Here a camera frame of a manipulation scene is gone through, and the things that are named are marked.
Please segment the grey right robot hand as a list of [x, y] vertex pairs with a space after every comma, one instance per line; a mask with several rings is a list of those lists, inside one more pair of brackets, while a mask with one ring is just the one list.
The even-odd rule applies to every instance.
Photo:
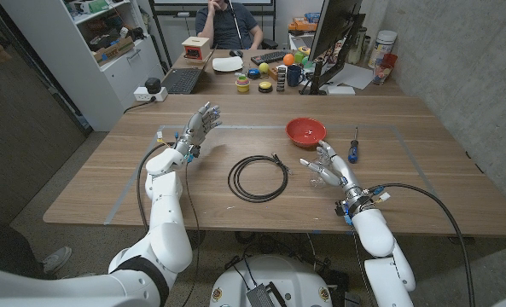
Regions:
[[341, 187], [348, 200], [355, 201], [363, 196], [363, 189], [348, 163], [327, 142], [319, 141], [318, 144], [317, 156], [325, 158], [325, 162], [319, 164], [300, 159], [300, 163], [317, 173], [327, 184]]

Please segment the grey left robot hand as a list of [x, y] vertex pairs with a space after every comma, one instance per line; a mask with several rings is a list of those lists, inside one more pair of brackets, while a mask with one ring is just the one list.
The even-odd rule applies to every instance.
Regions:
[[183, 156], [191, 154], [197, 158], [200, 154], [201, 144], [205, 141], [208, 132], [222, 124], [221, 121], [218, 121], [219, 117], [218, 105], [212, 107], [211, 103], [208, 102], [205, 106], [200, 107], [184, 126], [183, 133], [177, 139], [173, 148]]

